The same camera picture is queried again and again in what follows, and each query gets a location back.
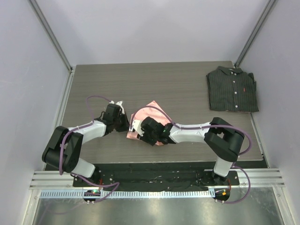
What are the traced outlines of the pink satin napkin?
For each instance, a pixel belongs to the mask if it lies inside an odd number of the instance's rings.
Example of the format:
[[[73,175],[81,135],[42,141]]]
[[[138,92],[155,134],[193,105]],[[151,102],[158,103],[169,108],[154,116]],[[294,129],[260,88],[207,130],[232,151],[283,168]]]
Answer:
[[[156,101],[152,101],[148,106],[153,106],[155,108],[158,108],[159,110],[163,111],[162,108],[157,104]],[[151,117],[155,119],[157,122],[161,123],[162,125],[166,125],[167,123],[170,123],[170,121],[166,118],[166,116],[161,113],[159,110],[154,109],[154,108],[149,108],[145,107],[143,109],[140,109],[134,116],[134,120],[144,120],[146,117]],[[157,146],[163,146],[164,144],[161,142],[156,142]]]

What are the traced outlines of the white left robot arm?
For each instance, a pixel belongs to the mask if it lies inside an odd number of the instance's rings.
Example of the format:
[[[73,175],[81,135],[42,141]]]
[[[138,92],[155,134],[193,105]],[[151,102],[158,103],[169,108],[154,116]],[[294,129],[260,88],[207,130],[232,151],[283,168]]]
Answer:
[[[95,187],[100,181],[100,171],[94,164],[80,158],[82,145],[112,131],[126,132],[128,129],[123,102],[111,101],[100,117],[90,123],[70,128],[56,127],[43,152],[42,161],[61,173],[79,175],[89,187]]]

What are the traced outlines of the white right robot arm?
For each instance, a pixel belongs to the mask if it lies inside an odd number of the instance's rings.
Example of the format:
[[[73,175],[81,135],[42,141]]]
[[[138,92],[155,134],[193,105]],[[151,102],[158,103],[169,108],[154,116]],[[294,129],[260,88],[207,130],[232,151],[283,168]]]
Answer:
[[[201,178],[203,184],[225,185],[229,183],[229,170],[240,154],[244,134],[233,129],[221,118],[200,125],[165,125],[151,117],[143,121],[134,121],[137,138],[152,146],[157,142],[166,144],[204,143],[217,155],[211,175]]]

